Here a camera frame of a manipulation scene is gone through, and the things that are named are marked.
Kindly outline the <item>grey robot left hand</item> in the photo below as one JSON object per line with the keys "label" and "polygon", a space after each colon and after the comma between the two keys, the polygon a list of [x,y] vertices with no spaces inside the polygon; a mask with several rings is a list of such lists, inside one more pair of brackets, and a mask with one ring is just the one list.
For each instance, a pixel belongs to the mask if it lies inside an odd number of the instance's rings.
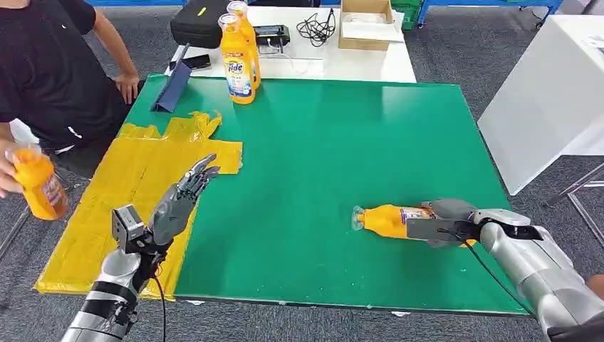
{"label": "grey robot left hand", "polygon": [[166,245],[184,231],[199,196],[219,173],[219,166],[209,167],[216,157],[211,154],[197,161],[162,196],[147,223],[156,245]]}

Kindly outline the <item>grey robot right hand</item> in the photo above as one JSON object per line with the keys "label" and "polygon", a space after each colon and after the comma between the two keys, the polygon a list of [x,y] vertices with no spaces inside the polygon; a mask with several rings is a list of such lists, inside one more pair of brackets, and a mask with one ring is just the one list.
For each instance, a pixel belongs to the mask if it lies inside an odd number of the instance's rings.
{"label": "grey robot right hand", "polygon": [[432,248],[467,247],[478,242],[479,227],[474,222],[477,208],[460,199],[444,198],[423,202],[427,219],[408,218],[407,238],[424,241]]}

